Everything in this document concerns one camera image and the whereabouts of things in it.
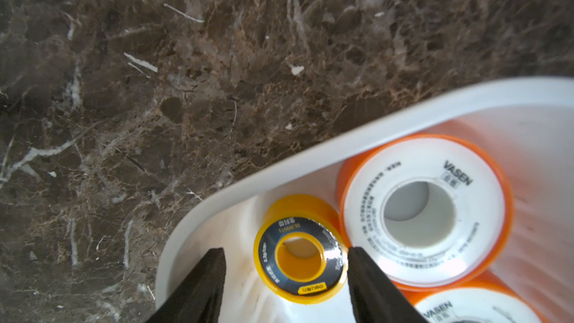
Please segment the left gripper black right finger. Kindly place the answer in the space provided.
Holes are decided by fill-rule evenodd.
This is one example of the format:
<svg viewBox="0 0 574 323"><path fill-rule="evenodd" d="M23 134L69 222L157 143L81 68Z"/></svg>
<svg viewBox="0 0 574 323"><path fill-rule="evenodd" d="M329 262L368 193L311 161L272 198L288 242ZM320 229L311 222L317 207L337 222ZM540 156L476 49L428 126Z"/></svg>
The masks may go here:
<svg viewBox="0 0 574 323"><path fill-rule="evenodd" d="M427 322L363 248L348 249L348 285L357 322Z"/></svg>

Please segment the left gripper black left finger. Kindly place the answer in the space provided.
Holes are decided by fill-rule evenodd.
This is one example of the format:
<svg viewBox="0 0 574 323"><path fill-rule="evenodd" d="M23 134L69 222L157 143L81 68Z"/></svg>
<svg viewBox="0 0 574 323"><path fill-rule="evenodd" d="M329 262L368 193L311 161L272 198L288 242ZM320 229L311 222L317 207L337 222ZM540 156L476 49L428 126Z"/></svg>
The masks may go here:
<svg viewBox="0 0 574 323"><path fill-rule="evenodd" d="M179 284L148 323L216 323L221 312L226 278L223 248L212 248Z"/></svg>

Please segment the yellow black label tape roll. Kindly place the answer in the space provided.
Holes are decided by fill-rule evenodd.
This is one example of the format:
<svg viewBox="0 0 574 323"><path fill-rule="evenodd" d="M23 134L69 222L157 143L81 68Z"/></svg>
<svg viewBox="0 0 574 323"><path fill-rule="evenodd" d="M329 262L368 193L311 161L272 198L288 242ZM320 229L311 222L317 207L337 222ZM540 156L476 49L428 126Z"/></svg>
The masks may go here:
<svg viewBox="0 0 574 323"><path fill-rule="evenodd" d="M262 282L281 298L296 304L327 301L343 288L348 272L338 213L307 194L279 199L257 233L254 263Z"/></svg>

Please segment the orange white tape roll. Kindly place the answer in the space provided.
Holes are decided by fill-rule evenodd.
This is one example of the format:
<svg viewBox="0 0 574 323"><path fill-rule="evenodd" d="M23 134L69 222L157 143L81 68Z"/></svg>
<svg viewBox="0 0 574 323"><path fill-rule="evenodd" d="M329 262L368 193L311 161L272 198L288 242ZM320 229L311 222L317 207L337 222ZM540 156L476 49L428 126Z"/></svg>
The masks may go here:
<svg viewBox="0 0 574 323"><path fill-rule="evenodd" d="M454 288L404 295L432 323L548 321L490 271Z"/></svg>
<svg viewBox="0 0 574 323"><path fill-rule="evenodd" d="M336 197L345 242L411 292L455 287L485 272L514 219L500 165L449 135L412 135L347 159Z"/></svg>

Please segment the white plastic storage box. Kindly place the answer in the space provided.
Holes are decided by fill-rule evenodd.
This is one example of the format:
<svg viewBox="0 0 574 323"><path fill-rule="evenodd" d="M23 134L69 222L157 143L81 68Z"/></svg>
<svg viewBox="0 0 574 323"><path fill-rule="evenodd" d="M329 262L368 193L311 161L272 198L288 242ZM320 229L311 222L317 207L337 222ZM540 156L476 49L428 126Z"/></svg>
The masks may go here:
<svg viewBox="0 0 574 323"><path fill-rule="evenodd" d="M442 95L285 159L204 200L176 226L161 254L155 312L208 250L223 248L227 270L218 322L357 322L348 272L332 298L296 304L262 282L254 242L271 205L286 196L317 197L340 216L336 184L344 162L418 134L461 138L500 165L511 184L514 219L502 253L486 271L547 322L571 322L573 80L553 77L498 80ZM339 232L342 236L340 220Z"/></svg>

